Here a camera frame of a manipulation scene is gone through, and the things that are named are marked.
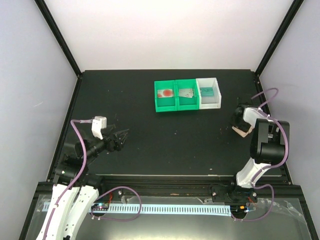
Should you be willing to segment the beige card holder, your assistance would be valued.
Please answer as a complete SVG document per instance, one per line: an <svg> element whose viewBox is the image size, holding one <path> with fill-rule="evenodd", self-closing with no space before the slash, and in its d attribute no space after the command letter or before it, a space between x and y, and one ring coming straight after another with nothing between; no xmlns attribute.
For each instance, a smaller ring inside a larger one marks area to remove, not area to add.
<svg viewBox="0 0 320 240"><path fill-rule="evenodd" d="M238 134L240 135L242 138L245 138L247 135L249 135L252 131L253 131L253 127L251 126L248 131L244 132L242 130L240 130L239 128L232 126L232 129Z"/></svg>

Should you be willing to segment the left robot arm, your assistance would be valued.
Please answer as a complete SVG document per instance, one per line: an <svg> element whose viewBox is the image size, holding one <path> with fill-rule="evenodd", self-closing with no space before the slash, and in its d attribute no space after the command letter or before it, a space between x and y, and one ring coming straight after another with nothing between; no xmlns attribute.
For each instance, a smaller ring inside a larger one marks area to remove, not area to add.
<svg viewBox="0 0 320 240"><path fill-rule="evenodd" d="M83 139L68 144L66 153L55 169L52 195L38 240L74 240L95 200L103 199L108 188L101 176L88 174L100 153L121 151L128 130L116 131L114 125L102 130L102 139Z"/></svg>

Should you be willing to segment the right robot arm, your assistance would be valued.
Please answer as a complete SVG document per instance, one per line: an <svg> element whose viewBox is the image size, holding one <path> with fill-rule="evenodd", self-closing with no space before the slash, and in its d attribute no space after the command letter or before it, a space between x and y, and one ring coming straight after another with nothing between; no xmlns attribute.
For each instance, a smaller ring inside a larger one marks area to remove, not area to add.
<svg viewBox="0 0 320 240"><path fill-rule="evenodd" d="M252 194L256 183L268 170L287 161L290 123L276 120L258 107L239 104L232 114L231 125L242 137L252 134L250 158L227 189L228 198L238 202Z"/></svg>

